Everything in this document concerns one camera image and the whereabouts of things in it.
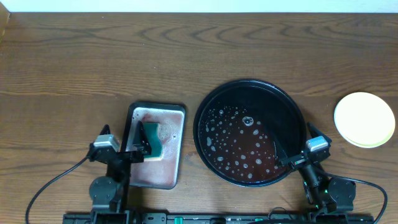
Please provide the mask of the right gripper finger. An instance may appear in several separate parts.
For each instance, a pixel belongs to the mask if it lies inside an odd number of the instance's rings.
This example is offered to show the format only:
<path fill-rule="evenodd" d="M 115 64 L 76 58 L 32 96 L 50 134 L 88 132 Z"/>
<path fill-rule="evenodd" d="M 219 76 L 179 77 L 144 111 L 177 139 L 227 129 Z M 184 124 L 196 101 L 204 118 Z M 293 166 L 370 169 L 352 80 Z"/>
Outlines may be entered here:
<path fill-rule="evenodd" d="M 277 135 L 273 132 L 270 132 L 271 138 L 274 142 L 274 148 L 275 148 L 275 158 L 279 161 L 280 164 L 286 164 L 288 163 L 288 157 L 285 152 L 284 145 L 279 141 L 279 138 Z"/>
<path fill-rule="evenodd" d="M 312 123 L 308 122 L 307 128 L 312 138 L 317 138 L 319 136 L 325 137 L 325 135 L 319 129 L 317 129 Z"/>

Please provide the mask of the light blue plate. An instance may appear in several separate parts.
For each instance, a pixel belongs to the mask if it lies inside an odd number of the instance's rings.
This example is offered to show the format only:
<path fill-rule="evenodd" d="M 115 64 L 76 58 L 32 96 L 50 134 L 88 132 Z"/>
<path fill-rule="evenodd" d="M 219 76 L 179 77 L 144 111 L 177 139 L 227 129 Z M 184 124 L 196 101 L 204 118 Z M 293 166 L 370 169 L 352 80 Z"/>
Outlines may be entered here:
<path fill-rule="evenodd" d="M 352 145 L 369 149 L 385 144 L 390 140 L 393 133 L 359 133 L 352 135 L 340 133 L 340 135 Z"/>

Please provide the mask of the yellow plate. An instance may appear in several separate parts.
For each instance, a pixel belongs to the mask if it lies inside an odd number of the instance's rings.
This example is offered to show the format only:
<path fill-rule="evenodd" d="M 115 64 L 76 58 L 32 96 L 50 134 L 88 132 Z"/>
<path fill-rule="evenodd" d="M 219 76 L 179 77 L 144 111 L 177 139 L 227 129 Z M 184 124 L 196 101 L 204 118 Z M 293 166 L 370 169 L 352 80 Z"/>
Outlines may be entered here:
<path fill-rule="evenodd" d="M 391 107 L 380 97 L 366 92 L 344 96 L 333 113 L 339 133 L 394 133 L 396 120 Z"/>

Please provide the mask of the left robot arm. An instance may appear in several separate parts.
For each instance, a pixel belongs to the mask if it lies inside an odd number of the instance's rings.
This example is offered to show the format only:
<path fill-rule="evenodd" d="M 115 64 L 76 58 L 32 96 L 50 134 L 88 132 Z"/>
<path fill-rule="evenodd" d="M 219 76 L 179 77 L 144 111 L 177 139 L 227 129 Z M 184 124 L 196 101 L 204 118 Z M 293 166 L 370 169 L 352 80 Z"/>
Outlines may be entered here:
<path fill-rule="evenodd" d="M 98 213 L 122 213 L 126 209 L 131 178 L 131 165 L 143 163 L 152 148 L 145 134 L 144 125 L 138 122 L 133 137 L 135 151 L 121 151 L 110 128 L 105 125 L 100 135 L 90 144 L 87 153 L 91 162 L 107 165 L 106 175 L 96 178 L 90 185 L 89 195 L 93 211 Z"/>

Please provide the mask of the green yellow sponge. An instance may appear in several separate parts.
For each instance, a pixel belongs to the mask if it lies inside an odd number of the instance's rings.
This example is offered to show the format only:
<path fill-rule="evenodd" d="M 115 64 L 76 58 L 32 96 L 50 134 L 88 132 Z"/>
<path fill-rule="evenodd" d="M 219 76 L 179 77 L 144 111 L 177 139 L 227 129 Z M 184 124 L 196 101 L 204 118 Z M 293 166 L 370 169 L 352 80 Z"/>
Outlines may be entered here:
<path fill-rule="evenodd" d="M 151 153 L 144 156 L 145 160 L 160 160 L 162 157 L 162 143 L 158 136 L 158 123 L 144 123 L 144 133 L 151 148 Z"/>

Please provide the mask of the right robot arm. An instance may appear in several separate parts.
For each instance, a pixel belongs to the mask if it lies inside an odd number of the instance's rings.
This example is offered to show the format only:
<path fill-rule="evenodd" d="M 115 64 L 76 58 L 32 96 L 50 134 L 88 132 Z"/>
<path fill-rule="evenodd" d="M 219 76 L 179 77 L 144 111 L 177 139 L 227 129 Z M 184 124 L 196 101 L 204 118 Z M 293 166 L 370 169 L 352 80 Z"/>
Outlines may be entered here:
<path fill-rule="evenodd" d="M 356 184 L 351 180 L 326 174 L 321 162 L 330 156 L 332 140 L 308 123 L 311 138 L 303 146 L 289 146 L 282 137 L 273 137 L 278 165 L 298 171 L 303 179 L 307 200 L 321 214 L 341 214 L 353 211 Z"/>

